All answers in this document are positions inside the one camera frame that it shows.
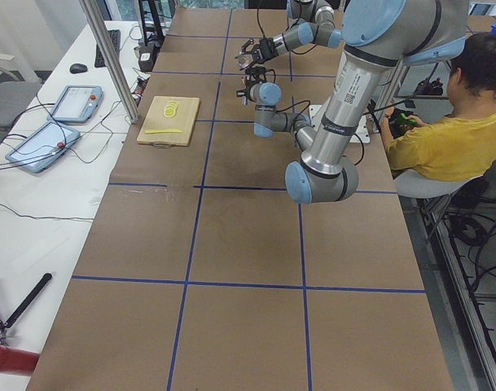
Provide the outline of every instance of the person's neck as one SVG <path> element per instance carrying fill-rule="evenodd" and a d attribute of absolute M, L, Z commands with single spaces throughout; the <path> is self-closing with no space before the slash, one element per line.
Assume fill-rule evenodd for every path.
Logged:
<path fill-rule="evenodd" d="M 468 91 L 464 92 L 460 98 L 454 102 L 452 117 L 464 120 L 479 120 L 496 113 L 495 92 L 481 91 L 476 96 Z"/>

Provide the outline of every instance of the black hair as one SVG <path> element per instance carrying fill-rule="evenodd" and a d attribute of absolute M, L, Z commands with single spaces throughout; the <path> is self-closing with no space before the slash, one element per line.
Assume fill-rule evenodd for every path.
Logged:
<path fill-rule="evenodd" d="M 477 33 L 465 41 L 463 52 L 450 61 L 450 75 L 457 68 L 465 79 L 465 88 L 474 95 L 482 90 L 496 92 L 496 35 Z"/>

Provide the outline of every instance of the white table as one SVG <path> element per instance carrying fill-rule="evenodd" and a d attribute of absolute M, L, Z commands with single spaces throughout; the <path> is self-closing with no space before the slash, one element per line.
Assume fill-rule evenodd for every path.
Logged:
<path fill-rule="evenodd" d="M 120 62 L 130 87 L 138 77 L 134 54 L 140 32 L 135 22 L 108 22 L 108 29 L 121 30 Z M 84 160 L 92 160 L 111 134 L 102 126 L 90 131 L 106 116 L 119 96 L 107 68 L 94 68 L 95 39 L 86 26 L 67 54 L 47 79 L 38 97 L 43 103 L 57 100 L 66 85 L 97 85 L 103 88 L 103 101 L 86 124 L 77 126 L 85 134 L 73 149 Z M 88 72 L 71 74 L 74 63 L 88 66 Z M 12 133 L 29 135 L 46 121 L 40 108 L 21 117 Z M 105 120 L 114 135 L 100 157 L 91 164 L 81 162 L 67 152 L 41 174 L 22 169 L 0 171 L 0 203 L 22 214 L 55 217 L 93 218 L 108 184 L 129 128 L 126 112 L 120 104 Z M 21 138 L 8 139 L 15 146 Z M 0 164 L 6 163 L 8 145 L 0 146 Z M 0 316 L 7 320 L 20 302 L 45 273 L 52 280 L 7 333 L 10 347 L 41 352 L 67 288 L 72 270 L 85 243 L 90 222 L 33 220 L 16 216 L 0 206 Z M 0 390 L 25 389 L 29 378 L 0 374 Z"/>

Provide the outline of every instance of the robotic arm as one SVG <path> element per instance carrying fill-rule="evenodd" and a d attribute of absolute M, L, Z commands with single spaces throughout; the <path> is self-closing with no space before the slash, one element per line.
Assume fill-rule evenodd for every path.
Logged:
<path fill-rule="evenodd" d="M 242 46 L 237 59 L 247 76 L 237 96 L 256 104 L 255 135 L 290 132 L 302 149 L 300 162 L 292 162 L 286 170 L 286 188 L 293 200 L 302 204 L 337 201 L 356 191 L 358 171 L 344 152 L 383 73 L 400 59 L 405 65 L 419 65 L 459 55 L 468 3 L 352 0 L 340 31 L 329 3 L 288 0 L 288 16 L 299 22 L 276 37 L 263 37 L 258 44 L 249 40 Z M 308 43 L 337 47 L 341 39 L 345 40 L 345 62 L 339 66 L 320 126 L 315 129 L 301 114 L 278 112 L 281 90 L 266 80 L 266 69 L 260 64 Z"/>

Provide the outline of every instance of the yellow shirt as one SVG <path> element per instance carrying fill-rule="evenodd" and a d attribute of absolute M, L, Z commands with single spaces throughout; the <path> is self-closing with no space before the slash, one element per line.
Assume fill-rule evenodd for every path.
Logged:
<path fill-rule="evenodd" d="M 407 131 L 385 151 L 392 170 L 411 168 L 440 181 L 481 176 L 496 160 L 496 113 L 480 120 L 445 117 Z"/>

